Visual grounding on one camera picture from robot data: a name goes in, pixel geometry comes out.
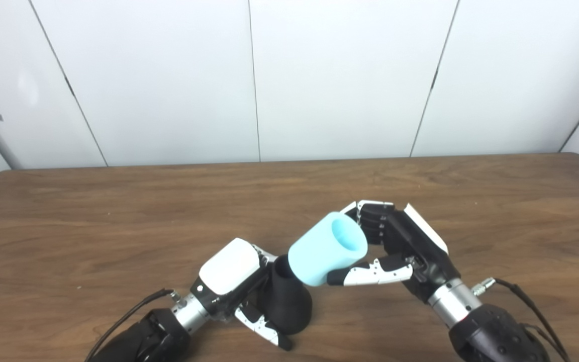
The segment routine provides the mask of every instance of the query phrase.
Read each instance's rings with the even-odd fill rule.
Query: wooden table
[[[138,300],[186,291],[234,237],[283,254],[327,212],[361,199],[411,202],[464,282],[523,286],[579,361],[575,154],[1,172],[0,361],[83,360]],[[403,286],[310,291],[313,320],[292,352],[237,321],[214,322],[194,335],[189,360],[459,360],[441,321]],[[504,289],[482,300],[539,324]]]

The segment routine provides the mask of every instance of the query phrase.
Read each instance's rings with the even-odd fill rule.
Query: black cable
[[[174,290],[173,289],[161,289],[153,294],[151,294],[150,296],[147,296],[147,298],[144,298],[142,300],[142,302],[138,303],[135,305],[135,307],[131,308],[128,312],[126,312],[126,314],[124,314],[122,316],[122,318],[120,318],[117,322],[115,322],[114,325],[112,325],[100,338],[99,340],[95,343],[95,345],[92,347],[92,349],[90,349],[90,352],[88,353],[88,355],[86,356],[86,359],[84,360],[84,362],[90,362],[90,359],[92,358],[92,356],[95,355],[95,353],[97,352],[97,350],[100,348],[100,346],[104,343],[104,341],[109,337],[109,335],[111,335],[111,333],[113,333],[114,330],[116,330],[122,323],[124,323],[124,321],[126,321],[127,319],[129,319],[129,317],[131,317],[133,315],[133,313],[135,313],[136,311],[138,311],[138,309],[144,307],[145,305],[153,302],[154,300],[158,299],[158,298],[162,298],[163,296],[166,296],[167,294],[171,294],[173,293]]]
[[[547,332],[549,332],[549,334],[553,338],[555,345],[563,353],[562,358],[565,358],[565,360],[567,362],[569,362],[570,361],[569,354],[567,353],[564,346],[562,345],[560,338],[558,337],[557,334],[555,334],[553,327],[551,327],[551,324],[549,323],[549,321],[547,321],[546,318],[544,318],[544,314],[542,314],[542,312],[540,312],[540,310],[535,305],[533,300],[531,298],[529,298],[529,296],[526,295],[526,293],[524,293],[524,291],[522,291],[522,288],[520,286],[518,286],[517,284],[511,284],[511,283],[507,282],[506,280],[501,280],[501,279],[497,279],[497,278],[495,278],[495,281],[497,284],[501,284],[502,286],[505,286],[508,289],[510,289],[510,291],[512,291],[513,294],[515,294],[518,298],[520,298],[522,300],[522,302],[524,302],[524,304],[526,304],[531,309],[531,311],[533,311],[533,313],[535,313],[537,318],[540,319],[540,322],[542,322],[542,325],[544,325],[544,328],[546,328]]]
[[[560,350],[560,347],[558,347],[557,344],[555,344],[553,339],[551,339],[551,337],[549,337],[549,335],[547,335],[546,332],[542,330],[542,328],[538,327],[537,325],[531,325],[528,323],[520,323],[520,325],[524,327],[526,330],[534,329],[537,332],[537,334],[539,334],[542,338],[544,338],[545,341],[547,341],[547,343],[551,344],[553,349],[558,353],[558,355],[560,355],[560,357],[562,357],[563,360],[565,360],[565,362],[570,361],[569,356],[564,355],[564,352]]]

